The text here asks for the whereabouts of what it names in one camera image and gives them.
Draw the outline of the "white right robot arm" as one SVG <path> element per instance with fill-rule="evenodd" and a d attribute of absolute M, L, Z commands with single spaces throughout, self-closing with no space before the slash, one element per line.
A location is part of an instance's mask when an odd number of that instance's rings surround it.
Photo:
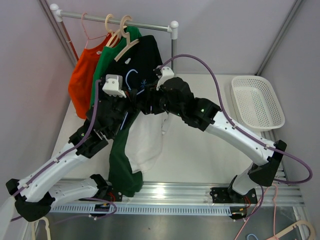
<path fill-rule="evenodd" d="M 138 106 L 144 114 L 175 115 L 189 127 L 219 137 L 252 160 L 252 165 L 236 175 L 229 184 L 227 196 L 232 202 L 240 202 L 257 186 L 272 185 L 285 153 L 286 143 L 259 138 L 233 121 L 221 104 L 195 97 L 189 84 L 180 77 L 160 78 L 157 86 L 147 86 L 145 98 Z"/>

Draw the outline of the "green and white t shirt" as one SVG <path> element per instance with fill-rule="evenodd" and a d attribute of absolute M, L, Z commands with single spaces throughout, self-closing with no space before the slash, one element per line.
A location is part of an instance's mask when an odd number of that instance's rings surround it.
<path fill-rule="evenodd" d="M 125 121 L 109 154 L 108 181 L 116 191 L 133 197 L 142 189 L 144 174 L 161 155 L 169 125 L 170 116 L 166 112 L 156 115 L 139 112 Z"/>

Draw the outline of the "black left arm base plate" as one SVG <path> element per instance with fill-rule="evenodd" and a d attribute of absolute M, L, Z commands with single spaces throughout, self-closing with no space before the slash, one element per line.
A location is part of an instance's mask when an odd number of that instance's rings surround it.
<path fill-rule="evenodd" d="M 121 192 L 116 191 L 112 185 L 104 186 L 92 197 L 110 202 L 122 202 L 123 195 Z"/>

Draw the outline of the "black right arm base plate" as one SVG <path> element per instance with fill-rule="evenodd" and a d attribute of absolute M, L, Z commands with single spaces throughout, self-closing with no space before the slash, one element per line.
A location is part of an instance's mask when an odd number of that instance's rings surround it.
<path fill-rule="evenodd" d="M 257 193 L 254 188 L 245 195 L 232 190 L 231 187 L 212 187 L 210 196 L 214 204 L 257 204 Z"/>

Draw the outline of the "light blue wire hanger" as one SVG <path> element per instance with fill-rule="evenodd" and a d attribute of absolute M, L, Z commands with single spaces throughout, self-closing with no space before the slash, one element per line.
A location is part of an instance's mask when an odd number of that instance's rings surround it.
<path fill-rule="evenodd" d="M 130 69 L 125 75 L 125 84 L 129 91 L 137 90 L 137 95 L 139 95 L 145 90 L 147 80 L 139 77 L 139 72 L 136 69 Z"/>

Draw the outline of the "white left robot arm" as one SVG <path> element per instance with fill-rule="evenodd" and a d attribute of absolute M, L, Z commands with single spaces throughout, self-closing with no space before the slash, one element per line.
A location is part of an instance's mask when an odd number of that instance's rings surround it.
<path fill-rule="evenodd" d="M 88 111 L 83 125 L 69 137 L 64 147 L 40 169 L 23 179 L 10 179 L 7 190 L 14 197 L 18 214 L 28 222 L 44 217 L 52 208 L 75 200 L 110 200 L 111 188 L 100 174 L 64 187 L 56 183 L 114 139 L 126 114 L 132 110 L 126 98 L 107 96 Z"/>

